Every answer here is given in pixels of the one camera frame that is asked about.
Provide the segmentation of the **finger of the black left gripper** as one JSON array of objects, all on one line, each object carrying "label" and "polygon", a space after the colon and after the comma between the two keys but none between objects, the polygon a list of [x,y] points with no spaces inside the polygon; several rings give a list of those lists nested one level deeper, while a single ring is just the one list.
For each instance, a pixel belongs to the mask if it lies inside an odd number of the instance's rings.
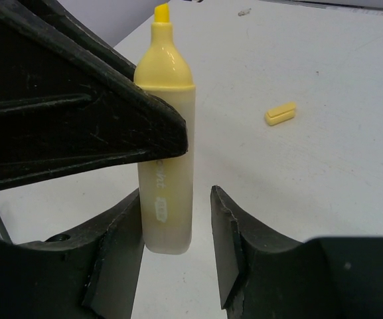
[{"label": "finger of the black left gripper", "polygon": [[185,120],[58,1],[0,1],[0,191],[185,149]]}]

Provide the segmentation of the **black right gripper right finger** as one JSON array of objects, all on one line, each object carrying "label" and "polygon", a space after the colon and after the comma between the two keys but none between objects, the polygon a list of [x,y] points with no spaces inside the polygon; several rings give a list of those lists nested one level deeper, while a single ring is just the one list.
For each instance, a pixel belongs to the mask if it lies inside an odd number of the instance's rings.
[{"label": "black right gripper right finger", "polygon": [[229,318],[383,318],[383,237],[304,243],[210,192],[220,305]]}]

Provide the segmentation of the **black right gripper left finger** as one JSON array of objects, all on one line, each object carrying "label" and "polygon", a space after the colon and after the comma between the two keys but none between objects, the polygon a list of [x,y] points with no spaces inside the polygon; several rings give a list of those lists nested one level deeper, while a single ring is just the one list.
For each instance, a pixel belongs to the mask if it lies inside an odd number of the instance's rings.
[{"label": "black right gripper left finger", "polygon": [[45,241],[0,239],[0,318],[130,318],[142,254],[137,191]]}]

